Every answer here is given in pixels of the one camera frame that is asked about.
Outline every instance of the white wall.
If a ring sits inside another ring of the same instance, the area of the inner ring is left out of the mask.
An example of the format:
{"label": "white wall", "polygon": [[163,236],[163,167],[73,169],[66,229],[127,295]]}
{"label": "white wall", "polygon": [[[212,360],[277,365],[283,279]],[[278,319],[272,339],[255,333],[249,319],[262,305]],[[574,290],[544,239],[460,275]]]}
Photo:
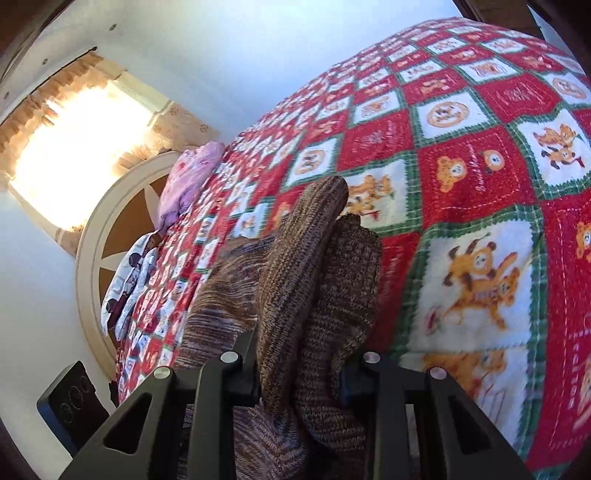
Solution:
{"label": "white wall", "polygon": [[37,413],[37,399],[66,366],[81,360],[112,411],[109,380],[80,325],[74,259],[7,192],[0,192],[0,224],[0,417],[41,480],[54,480],[71,457]]}
{"label": "white wall", "polygon": [[180,102],[222,140],[368,45],[415,23],[459,16],[452,0],[126,4],[120,36],[106,37],[98,53]]}

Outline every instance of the sunlight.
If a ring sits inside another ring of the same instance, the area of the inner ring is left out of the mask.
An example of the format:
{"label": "sunlight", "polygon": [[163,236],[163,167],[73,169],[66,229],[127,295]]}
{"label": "sunlight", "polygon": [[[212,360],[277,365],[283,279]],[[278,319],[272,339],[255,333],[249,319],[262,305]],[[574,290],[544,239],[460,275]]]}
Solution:
{"label": "sunlight", "polygon": [[63,107],[55,126],[41,125],[23,149],[14,188],[51,223],[84,224],[119,175],[118,158],[142,144],[152,112],[111,82],[81,91]]}

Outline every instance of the black clamp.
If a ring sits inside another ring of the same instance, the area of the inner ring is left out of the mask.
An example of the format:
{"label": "black clamp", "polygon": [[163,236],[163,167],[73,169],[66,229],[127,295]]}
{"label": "black clamp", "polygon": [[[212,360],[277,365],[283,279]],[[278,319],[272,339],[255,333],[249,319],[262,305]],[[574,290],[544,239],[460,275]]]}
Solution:
{"label": "black clamp", "polygon": [[[82,447],[61,480],[176,480],[186,406],[194,404],[190,480],[235,480],[234,406],[260,398],[256,333],[200,369],[158,367]],[[480,408],[440,367],[398,367],[375,352],[347,362],[340,396],[367,426],[369,480],[411,480],[406,405],[414,406],[423,480],[531,480]]]}

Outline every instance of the pink pillow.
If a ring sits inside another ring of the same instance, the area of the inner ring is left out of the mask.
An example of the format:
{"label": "pink pillow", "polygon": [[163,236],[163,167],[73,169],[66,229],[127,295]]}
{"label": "pink pillow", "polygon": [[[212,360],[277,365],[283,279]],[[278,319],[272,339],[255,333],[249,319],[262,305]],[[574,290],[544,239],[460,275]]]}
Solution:
{"label": "pink pillow", "polygon": [[203,183],[222,160],[223,143],[209,142],[195,150],[185,150],[173,166],[158,204],[158,225],[161,234],[187,211],[201,192]]}

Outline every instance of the patchwork quilt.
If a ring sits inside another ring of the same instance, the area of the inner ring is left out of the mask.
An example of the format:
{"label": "patchwork quilt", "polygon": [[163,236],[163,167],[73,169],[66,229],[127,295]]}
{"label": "patchwork quilt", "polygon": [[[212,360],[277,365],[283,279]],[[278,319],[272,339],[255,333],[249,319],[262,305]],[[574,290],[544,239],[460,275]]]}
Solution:
{"label": "patchwork quilt", "polygon": [[307,184],[384,245],[369,346],[445,367],[539,478],[591,432],[591,89],[564,52],[463,18],[334,65],[238,135],[169,230],[119,353],[121,400],[170,365],[229,238],[265,235]]}

